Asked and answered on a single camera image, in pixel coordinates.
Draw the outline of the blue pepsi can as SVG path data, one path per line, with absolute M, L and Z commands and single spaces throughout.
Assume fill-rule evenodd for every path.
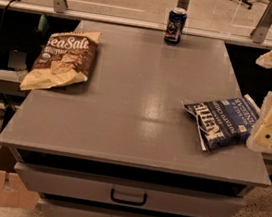
M 164 35 L 165 43 L 168 43 L 169 45 L 180 43 L 187 15 L 186 10 L 179 7 L 170 11 Z

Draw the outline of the blue kettle chip bag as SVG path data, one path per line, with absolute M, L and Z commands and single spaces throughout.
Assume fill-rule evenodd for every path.
M 184 109 L 195 117 L 201 148 L 205 152 L 244 144 L 260 114 L 250 95 L 184 104 Z

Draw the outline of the brown sea salt chip bag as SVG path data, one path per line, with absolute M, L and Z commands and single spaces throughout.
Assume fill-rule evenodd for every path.
M 96 58 L 100 32 L 54 33 L 20 83 L 22 91 L 87 81 Z

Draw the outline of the grey drawer cabinet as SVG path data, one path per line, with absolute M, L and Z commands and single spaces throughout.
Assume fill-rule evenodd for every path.
M 34 90 L 0 135 L 16 164 L 108 176 L 244 200 L 269 185 L 260 154 L 245 146 L 201 148 L 184 104 L 240 95 L 225 44 L 186 36 L 169 46 L 160 32 L 83 22 L 101 33 L 91 79 Z M 186 215 L 38 193 L 40 199 L 157 217 Z

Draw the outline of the upper grey drawer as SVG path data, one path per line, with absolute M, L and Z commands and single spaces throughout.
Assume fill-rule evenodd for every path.
M 167 187 L 116 177 L 18 163 L 28 190 L 86 201 L 129 206 L 189 217 L 231 217 L 245 206 L 238 197 Z

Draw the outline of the cardboard box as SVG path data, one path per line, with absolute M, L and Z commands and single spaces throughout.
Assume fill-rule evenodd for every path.
M 0 147 L 0 207 L 33 210 L 39 196 L 24 186 L 14 170 L 15 163 L 11 150 Z

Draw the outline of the right metal bracket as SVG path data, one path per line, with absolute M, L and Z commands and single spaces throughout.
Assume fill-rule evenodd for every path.
M 261 16 L 261 19 L 258 21 L 257 26 L 254 28 L 250 37 L 252 42 L 255 44 L 260 44 L 265 41 L 266 35 L 268 34 L 269 29 L 272 25 L 272 1 L 269 2 L 266 10 Z

